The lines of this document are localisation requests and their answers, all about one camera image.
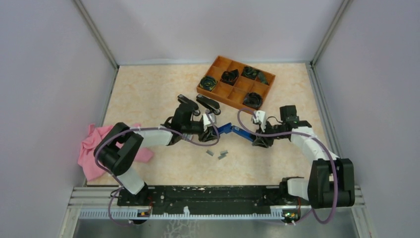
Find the black stapler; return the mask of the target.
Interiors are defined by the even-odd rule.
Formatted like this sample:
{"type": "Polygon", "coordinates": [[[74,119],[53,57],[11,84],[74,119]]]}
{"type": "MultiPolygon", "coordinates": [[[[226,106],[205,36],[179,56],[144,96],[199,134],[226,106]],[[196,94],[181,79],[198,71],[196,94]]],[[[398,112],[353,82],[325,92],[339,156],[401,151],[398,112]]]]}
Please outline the black stapler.
{"type": "Polygon", "coordinates": [[[199,109],[199,106],[196,102],[192,101],[191,99],[187,98],[186,96],[179,94],[177,96],[177,100],[178,102],[182,103],[182,104],[188,104],[189,106],[191,106],[193,108],[193,115],[198,117],[201,114],[201,111],[199,109]]]}
{"type": "Polygon", "coordinates": [[[215,114],[215,115],[220,115],[221,114],[221,110],[220,110],[220,104],[219,102],[208,98],[202,94],[198,94],[196,96],[196,101],[198,103],[200,103],[202,106],[204,106],[206,109],[208,109],[211,113],[215,114]]]}

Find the blue stapler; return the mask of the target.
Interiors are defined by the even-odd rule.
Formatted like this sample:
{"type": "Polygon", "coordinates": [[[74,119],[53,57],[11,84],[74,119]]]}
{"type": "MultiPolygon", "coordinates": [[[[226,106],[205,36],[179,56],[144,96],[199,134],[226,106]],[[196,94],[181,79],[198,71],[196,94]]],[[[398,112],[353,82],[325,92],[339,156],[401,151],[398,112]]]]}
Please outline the blue stapler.
{"type": "Polygon", "coordinates": [[[236,125],[232,125],[232,123],[227,123],[224,124],[220,127],[217,128],[217,131],[219,134],[229,134],[229,133],[235,133],[237,135],[239,135],[240,137],[250,141],[250,142],[254,142],[254,140],[256,139],[256,137],[252,134],[250,134],[249,132],[245,131],[244,129],[236,126],[236,125]]]}

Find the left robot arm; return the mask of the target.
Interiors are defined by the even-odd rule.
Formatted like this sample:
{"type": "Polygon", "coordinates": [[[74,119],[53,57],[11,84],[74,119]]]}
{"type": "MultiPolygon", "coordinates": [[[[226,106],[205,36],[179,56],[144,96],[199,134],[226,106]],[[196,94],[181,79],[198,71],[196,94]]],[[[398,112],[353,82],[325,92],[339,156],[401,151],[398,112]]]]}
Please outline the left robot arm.
{"type": "Polygon", "coordinates": [[[185,140],[193,143],[191,135],[200,136],[198,146],[206,147],[203,137],[214,134],[213,143],[220,140],[216,127],[216,116],[220,108],[208,106],[199,121],[193,119],[194,108],[181,103],[174,115],[157,127],[129,127],[118,122],[94,150],[95,164],[109,173],[119,185],[129,192],[129,199],[136,205],[143,205],[149,198],[147,184],[132,167],[135,156],[142,148],[170,146],[185,140]]]}

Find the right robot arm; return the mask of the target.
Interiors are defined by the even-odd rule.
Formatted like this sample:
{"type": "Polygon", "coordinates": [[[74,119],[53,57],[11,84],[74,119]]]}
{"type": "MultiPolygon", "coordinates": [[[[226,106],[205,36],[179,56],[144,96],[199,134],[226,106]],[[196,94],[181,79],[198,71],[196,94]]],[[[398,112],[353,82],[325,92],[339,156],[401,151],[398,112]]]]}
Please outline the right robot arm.
{"type": "Polygon", "coordinates": [[[276,139],[288,139],[311,162],[309,178],[288,177],[281,182],[279,199],[292,204],[302,198],[315,208],[351,207],[355,204],[354,166],[323,145],[312,125],[300,120],[294,105],[280,107],[280,123],[270,124],[264,111],[255,111],[258,125],[254,145],[270,147],[276,139]]]}

